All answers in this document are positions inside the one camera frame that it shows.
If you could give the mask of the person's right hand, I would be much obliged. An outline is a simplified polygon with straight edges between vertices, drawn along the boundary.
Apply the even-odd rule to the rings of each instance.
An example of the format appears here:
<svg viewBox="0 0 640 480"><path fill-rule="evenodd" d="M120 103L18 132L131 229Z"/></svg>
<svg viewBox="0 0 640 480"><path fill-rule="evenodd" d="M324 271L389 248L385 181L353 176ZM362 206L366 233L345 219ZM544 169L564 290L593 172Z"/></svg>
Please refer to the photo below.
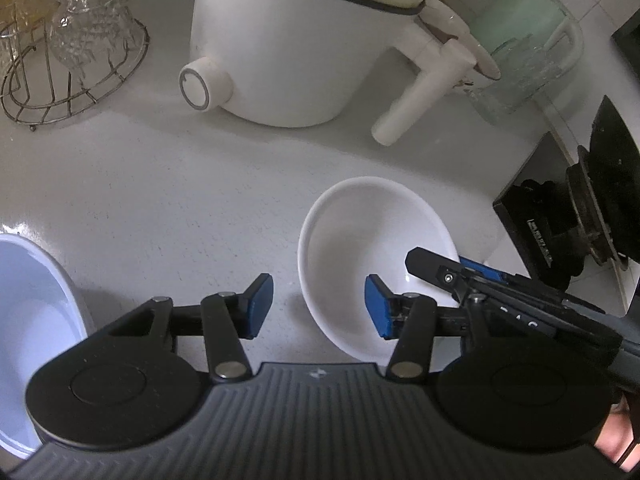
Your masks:
<svg viewBox="0 0 640 480"><path fill-rule="evenodd" d="M614 404L597 437L596 449L616 467L632 471L639 463L639 397L630 393Z"/></svg>

